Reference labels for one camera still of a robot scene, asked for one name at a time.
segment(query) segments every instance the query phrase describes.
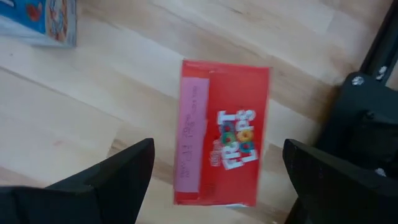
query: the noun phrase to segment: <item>froot loops cereal box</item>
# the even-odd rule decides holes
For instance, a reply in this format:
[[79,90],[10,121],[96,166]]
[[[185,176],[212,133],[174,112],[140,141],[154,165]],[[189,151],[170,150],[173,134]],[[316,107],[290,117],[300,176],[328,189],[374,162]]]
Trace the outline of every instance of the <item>froot loops cereal box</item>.
[[269,68],[184,60],[174,204],[256,204]]

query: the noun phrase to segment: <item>metal screw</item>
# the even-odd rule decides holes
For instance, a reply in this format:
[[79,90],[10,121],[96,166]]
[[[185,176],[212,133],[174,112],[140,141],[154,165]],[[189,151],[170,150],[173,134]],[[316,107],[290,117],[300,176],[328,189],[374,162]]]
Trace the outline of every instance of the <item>metal screw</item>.
[[359,85],[362,85],[365,82],[365,80],[362,77],[357,76],[357,77],[353,78],[353,81],[351,81],[351,82],[354,86],[359,86]]
[[379,70],[379,75],[376,77],[376,80],[382,80],[386,72],[387,72],[387,66],[381,67]]

